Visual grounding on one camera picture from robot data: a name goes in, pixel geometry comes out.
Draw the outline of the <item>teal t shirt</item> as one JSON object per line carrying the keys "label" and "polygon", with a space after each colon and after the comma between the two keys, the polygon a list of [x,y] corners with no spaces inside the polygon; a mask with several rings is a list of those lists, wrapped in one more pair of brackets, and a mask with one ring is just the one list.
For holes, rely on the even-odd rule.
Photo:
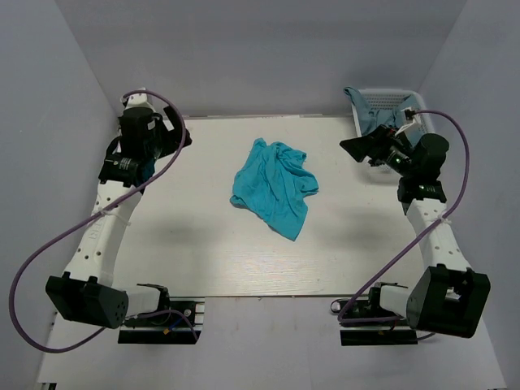
{"label": "teal t shirt", "polygon": [[295,241],[306,220],[305,198],[319,183],[304,168],[306,152],[283,142],[253,142],[244,166],[235,174],[230,202],[256,214],[273,231]]}

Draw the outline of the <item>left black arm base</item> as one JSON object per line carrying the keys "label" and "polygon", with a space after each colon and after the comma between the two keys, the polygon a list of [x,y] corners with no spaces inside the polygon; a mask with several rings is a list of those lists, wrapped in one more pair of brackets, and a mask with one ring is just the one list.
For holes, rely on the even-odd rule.
{"label": "left black arm base", "polygon": [[160,306],[166,313],[126,319],[119,329],[120,345],[195,345],[202,333],[205,299],[171,298]]}

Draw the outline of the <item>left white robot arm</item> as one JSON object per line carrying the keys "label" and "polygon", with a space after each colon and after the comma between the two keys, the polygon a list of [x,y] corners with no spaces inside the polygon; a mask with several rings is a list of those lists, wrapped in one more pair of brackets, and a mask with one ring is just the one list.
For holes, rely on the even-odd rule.
{"label": "left white robot arm", "polygon": [[45,291],[66,320],[115,329],[127,319],[164,316],[168,291],[157,284],[113,288],[115,261],[130,218],[155,176],[155,163],[191,144],[178,110],[157,112],[152,93],[138,89],[123,97],[119,134],[106,149],[97,196],[80,244],[61,276]]}

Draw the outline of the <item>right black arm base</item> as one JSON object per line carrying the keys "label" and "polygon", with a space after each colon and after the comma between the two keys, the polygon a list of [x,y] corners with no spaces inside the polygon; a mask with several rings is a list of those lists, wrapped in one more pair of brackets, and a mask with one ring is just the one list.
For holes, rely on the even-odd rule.
{"label": "right black arm base", "polygon": [[406,320],[372,305],[367,297],[356,301],[340,320],[340,345],[376,347],[416,345],[418,334]]}

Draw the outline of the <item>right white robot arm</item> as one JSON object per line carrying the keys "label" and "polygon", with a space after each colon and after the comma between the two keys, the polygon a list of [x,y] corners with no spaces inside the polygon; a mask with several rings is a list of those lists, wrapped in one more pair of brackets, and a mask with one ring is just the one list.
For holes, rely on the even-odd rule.
{"label": "right white robot arm", "polygon": [[397,197],[416,233],[406,248],[418,246],[425,267],[413,287],[372,279],[366,307],[357,308],[350,298],[338,314],[340,324],[356,327],[404,320],[414,330],[471,338],[491,282],[472,269],[448,221],[439,180],[448,141],[428,132],[411,145],[396,129],[380,126],[366,136],[341,141],[340,147],[359,163],[386,165],[400,175]]}

